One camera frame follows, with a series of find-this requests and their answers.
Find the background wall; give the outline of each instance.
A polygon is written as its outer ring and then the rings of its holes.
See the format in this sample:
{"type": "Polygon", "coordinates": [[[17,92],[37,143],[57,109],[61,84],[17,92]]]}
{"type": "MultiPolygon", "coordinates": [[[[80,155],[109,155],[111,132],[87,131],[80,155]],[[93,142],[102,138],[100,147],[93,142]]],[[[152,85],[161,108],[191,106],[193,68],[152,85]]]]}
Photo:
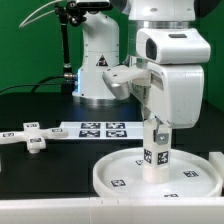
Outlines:
{"type": "MultiPolygon", "coordinates": [[[[19,29],[19,24],[34,10],[49,0],[1,1],[0,13],[0,90],[13,85],[35,84],[43,78],[62,74],[62,43],[60,24],[56,15],[19,29]]],[[[127,51],[127,16],[115,9],[106,12],[120,26],[120,60],[127,51]]],[[[206,18],[196,20],[193,25],[211,44],[212,57],[204,64],[204,98],[224,111],[224,2],[206,18]]],[[[82,63],[82,29],[69,25],[70,54],[74,72],[82,63]]],[[[31,87],[12,89],[30,91],[31,87]]],[[[57,87],[41,87],[38,91],[59,91],[57,87]]]]}

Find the black table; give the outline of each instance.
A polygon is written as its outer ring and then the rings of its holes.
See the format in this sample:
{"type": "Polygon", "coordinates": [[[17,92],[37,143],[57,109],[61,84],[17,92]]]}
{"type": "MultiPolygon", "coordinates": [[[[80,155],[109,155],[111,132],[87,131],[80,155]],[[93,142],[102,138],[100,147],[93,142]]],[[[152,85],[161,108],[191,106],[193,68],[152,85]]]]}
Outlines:
{"type": "MultiPolygon", "coordinates": [[[[22,131],[23,123],[41,128],[62,121],[141,121],[140,104],[131,99],[113,107],[75,103],[72,96],[12,93],[0,96],[0,131],[22,131]]],[[[172,147],[206,157],[222,151],[224,113],[203,102],[192,129],[174,130],[172,147]]],[[[142,140],[48,140],[46,150],[32,155],[26,143],[0,145],[0,198],[66,198],[97,196],[92,186],[94,164],[108,153],[141,147],[142,140]]]]}

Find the white cross-shaped piece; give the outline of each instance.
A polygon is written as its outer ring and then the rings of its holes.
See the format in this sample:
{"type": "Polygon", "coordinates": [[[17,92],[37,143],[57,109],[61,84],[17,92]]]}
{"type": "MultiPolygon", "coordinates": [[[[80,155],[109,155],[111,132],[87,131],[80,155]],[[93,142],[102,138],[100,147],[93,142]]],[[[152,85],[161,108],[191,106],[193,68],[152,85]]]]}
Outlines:
{"type": "Polygon", "coordinates": [[[16,142],[26,142],[30,153],[38,153],[46,148],[45,139],[59,139],[68,137],[64,128],[40,129],[38,122],[23,123],[24,131],[10,131],[0,133],[0,145],[16,142]]]}

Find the robot camera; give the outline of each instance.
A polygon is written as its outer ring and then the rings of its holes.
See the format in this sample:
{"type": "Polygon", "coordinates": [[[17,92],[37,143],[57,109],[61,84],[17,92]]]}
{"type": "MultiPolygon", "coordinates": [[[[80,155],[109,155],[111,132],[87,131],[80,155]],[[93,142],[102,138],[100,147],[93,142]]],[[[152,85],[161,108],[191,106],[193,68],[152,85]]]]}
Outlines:
{"type": "Polygon", "coordinates": [[[86,10],[106,10],[111,6],[109,0],[76,0],[75,2],[79,8],[86,10]]]}

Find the cable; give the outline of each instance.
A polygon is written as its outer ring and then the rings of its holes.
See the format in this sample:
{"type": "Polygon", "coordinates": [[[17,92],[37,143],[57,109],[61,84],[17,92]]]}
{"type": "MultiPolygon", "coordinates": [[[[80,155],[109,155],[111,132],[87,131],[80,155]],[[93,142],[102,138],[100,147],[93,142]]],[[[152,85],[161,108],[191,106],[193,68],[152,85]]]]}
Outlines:
{"type": "Polygon", "coordinates": [[[49,11],[49,12],[46,12],[46,13],[44,13],[44,14],[42,14],[42,15],[36,17],[35,19],[32,19],[32,20],[30,20],[30,21],[24,23],[23,26],[20,26],[19,28],[22,28],[22,27],[24,27],[24,26],[26,26],[26,25],[29,25],[30,23],[33,23],[33,22],[35,22],[36,20],[38,20],[38,19],[40,19],[40,18],[42,18],[42,17],[44,17],[44,16],[47,16],[47,15],[49,15],[49,14],[51,14],[51,13],[54,13],[54,10],[49,11]]]}
{"type": "Polygon", "coordinates": [[[36,91],[36,89],[40,87],[40,86],[39,86],[40,84],[45,83],[45,82],[48,82],[48,81],[53,80],[53,79],[61,79],[61,78],[64,78],[64,76],[63,76],[63,75],[57,75],[57,76],[50,76],[50,77],[47,77],[47,78],[45,78],[45,79],[39,81],[39,82],[37,83],[37,85],[35,85],[35,86],[32,88],[31,93],[34,93],[34,92],[36,91]]]}
{"type": "Polygon", "coordinates": [[[16,85],[16,86],[9,86],[5,89],[2,89],[0,91],[0,94],[3,92],[9,90],[9,89],[14,89],[14,88],[21,88],[21,87],[31,87],[31,86],[53,86],[53,85],[61,85],[61,83],[46,83],[46,84],[24,84],[24,85],[16,85]]]}
{"type": "Polygon", "coordinates": [[[33,13],[31,13],[19,26],[19,28],[22,28],[24,27],[26,24],[26,22],[33,16],[35,15],[37,12],[39,12],[40,10],[44,9],[45,7],[49,6],[49,5],[52,5],[54,3],[57,3],[57,2],[62,2],[63,0],[55,0],[55,1],[52,1],[52,2],[49,2],[43,6],[41,6],[40,8],[38,8],[37,10],[35,10],[33,13]]]}

